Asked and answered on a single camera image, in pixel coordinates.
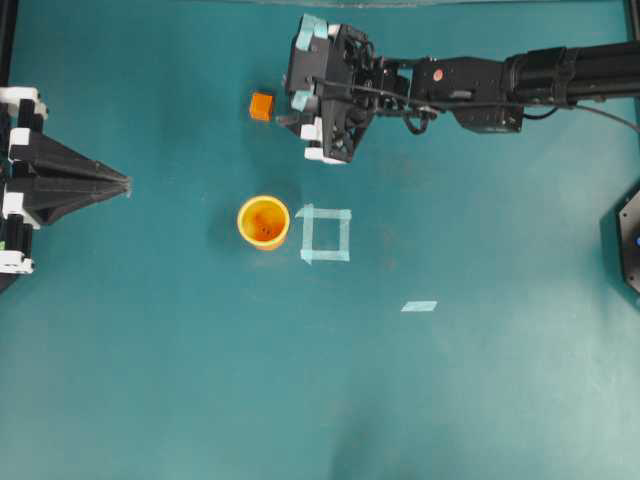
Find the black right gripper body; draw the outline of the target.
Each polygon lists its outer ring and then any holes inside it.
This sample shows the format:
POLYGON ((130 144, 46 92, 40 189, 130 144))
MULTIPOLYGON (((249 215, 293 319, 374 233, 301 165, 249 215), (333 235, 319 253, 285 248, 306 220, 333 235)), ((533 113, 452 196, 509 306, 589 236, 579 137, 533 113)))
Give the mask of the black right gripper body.
POLYGON ((367 35, 311 14, 299 21, 291 43, 285 91, 301 122, 286 126, 308 143, 304 156, 347 164, 376 106, 375 59, 367 35))

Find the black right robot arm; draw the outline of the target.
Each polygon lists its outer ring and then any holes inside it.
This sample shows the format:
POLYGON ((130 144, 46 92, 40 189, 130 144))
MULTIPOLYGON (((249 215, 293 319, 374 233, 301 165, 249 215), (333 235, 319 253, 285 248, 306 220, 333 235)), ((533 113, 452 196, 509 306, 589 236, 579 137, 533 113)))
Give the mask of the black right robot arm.
POLYGON ((503 61, 376 55, 368 36, 305 14, 285 76, 287 114, 277 123, 307 146, 308 160, 348 164, 376 117, 401 119, 414 135, 450 112, 476 133, 518 133, 527 109, 639 94, 636 41, 533 50, 503 61))

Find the right gripper black finger white tape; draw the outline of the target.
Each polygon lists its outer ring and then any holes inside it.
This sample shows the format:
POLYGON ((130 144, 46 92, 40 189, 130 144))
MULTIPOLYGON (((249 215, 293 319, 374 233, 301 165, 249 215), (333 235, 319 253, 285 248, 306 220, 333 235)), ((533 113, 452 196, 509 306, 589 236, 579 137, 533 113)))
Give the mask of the right gripper black finger white tape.
POLYGON ((279 126, 296 126, 300 124, 301 116, 299 113, 278 115, 275 117, 275 121, 279 126))

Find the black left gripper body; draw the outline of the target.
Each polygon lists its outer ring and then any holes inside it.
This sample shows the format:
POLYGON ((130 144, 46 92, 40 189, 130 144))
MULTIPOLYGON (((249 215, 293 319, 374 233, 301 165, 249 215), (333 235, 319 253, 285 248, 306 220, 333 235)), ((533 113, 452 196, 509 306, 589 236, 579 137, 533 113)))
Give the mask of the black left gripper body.
POLYGON ((15 166, 22 173, 29 172, 22 160, 13 157, 11 149, 30 146, 31 133, 42 132, 49 111, 36 88, 2 87, 1 113, 1 119, 7 124, 1 140, 4 149, 1 153, 1 273, 31 274, 35 270, 32 236, 41 229, 41 224, 25 209, 26 194, 9 190, 9 181, 18 179, 15 166))

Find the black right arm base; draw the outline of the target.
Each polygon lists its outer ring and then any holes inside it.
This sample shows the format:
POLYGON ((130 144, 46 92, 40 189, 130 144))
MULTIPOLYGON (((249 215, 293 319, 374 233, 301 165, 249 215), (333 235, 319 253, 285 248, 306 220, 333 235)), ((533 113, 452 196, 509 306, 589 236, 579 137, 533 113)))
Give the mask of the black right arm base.
POLYGON ((639 181, 601 218, 600 236, 608 284, 639 309, 639 181))

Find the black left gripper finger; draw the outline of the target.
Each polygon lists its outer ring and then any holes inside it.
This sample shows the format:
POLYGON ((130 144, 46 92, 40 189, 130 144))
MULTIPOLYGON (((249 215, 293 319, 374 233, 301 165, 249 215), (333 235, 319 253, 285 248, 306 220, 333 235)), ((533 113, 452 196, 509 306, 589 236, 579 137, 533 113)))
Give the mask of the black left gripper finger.
POLYGON ((9 160, 25 162, 36 172, 129 184, 130 178, 106 164, 85 157, 56 140, 34 130, 12 130, 9 160))
POLYGON ((19 215, 34 228, 130 192, 129 184, 103 180, 11 180, 7 183, 7 216, 19 215))

